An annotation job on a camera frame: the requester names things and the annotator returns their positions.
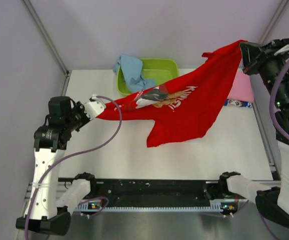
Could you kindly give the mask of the red printed t shirt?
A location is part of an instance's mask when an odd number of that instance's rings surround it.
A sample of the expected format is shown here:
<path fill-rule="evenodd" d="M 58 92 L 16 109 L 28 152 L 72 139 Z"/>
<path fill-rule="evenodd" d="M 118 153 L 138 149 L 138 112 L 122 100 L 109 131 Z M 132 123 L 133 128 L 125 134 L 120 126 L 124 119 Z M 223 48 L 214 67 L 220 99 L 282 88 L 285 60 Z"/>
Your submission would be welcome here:
<path fill-rule="evenodd" d="M 232 89 L 242 60 L 240 43 L 203 53 L 205 63 L 187 74 L 107 103 L 99 119 L 153 120 L 149 148 L 204 137 Z"/>

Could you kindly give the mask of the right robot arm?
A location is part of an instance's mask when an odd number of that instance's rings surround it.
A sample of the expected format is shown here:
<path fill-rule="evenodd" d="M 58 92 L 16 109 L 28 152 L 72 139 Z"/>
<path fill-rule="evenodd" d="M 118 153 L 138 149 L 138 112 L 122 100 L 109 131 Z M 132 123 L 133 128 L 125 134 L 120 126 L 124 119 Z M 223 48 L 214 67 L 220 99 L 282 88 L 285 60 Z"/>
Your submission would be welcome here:
<path fill-rule="evenodd" d="M 254 203 L 267 220 L 289 228 L 289 39 L 267 44 L 242 42 L 243 72 L 260 75 L 270 94 L 269 113 L 281 155 L 280 186 L 269 187 L 238 172 L 224 172 L 218 193 L 229 198 L 238 194 Z"/>

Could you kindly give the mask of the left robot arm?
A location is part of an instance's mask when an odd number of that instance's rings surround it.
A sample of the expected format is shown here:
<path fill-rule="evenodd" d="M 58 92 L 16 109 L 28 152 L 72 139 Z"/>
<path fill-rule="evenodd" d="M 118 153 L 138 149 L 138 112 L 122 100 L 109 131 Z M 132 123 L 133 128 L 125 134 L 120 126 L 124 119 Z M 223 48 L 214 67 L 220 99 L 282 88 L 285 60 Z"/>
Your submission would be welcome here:
<path fill-rule="evenodd" d="M 34 133 L 35 168 L 29 204 L 24 216 L 16 220 L 16 228 L 26 232 L 64 236 L 71 216 L 79 203 L 97 195 L 95 176 L 80 173 L 71 186 L 57 198 L 60 159 L 65 155 L 73 131 L 101 114 L 105 106 L 93 96 L 87 102 L 74 102 L 68 96 L 56 96 L 48 102 L 44 124 Z"/>

